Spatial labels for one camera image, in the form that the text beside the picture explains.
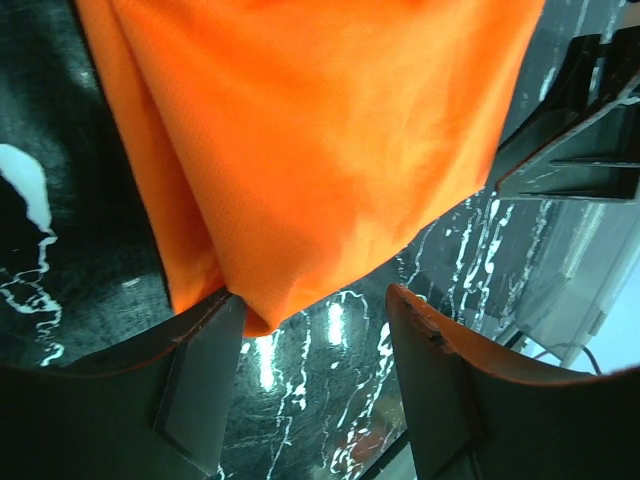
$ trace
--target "glossy black floor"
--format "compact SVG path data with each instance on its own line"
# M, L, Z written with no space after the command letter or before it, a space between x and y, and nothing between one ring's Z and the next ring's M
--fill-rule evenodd
M547 2L505 137L544 98L571 38L610 36L620 6ZM10 21L2 37L9 75L0 80L0 166L13 202L2 231L26 226L1 243L2 361L63 365L171 312L148 221L69 4L5 0L1 8ZM27 195L5 173L16 161L42 180L39 194ZM517 304L556 210L551 201L506 202L481 192L372 274L270 337L246 341L216 480L358 478L405 430L386 287L409 285L491 335L486 319L498 319L499 329Z

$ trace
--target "orange mesh cloth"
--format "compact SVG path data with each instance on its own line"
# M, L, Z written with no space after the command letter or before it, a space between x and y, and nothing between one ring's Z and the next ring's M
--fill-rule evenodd
M262 335L487 177L544 0L76 0L181 312Z

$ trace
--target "fabric fold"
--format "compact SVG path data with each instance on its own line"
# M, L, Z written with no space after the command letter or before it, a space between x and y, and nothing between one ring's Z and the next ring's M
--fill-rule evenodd
M477 192L543 3L76 0L176 312L268 334Z

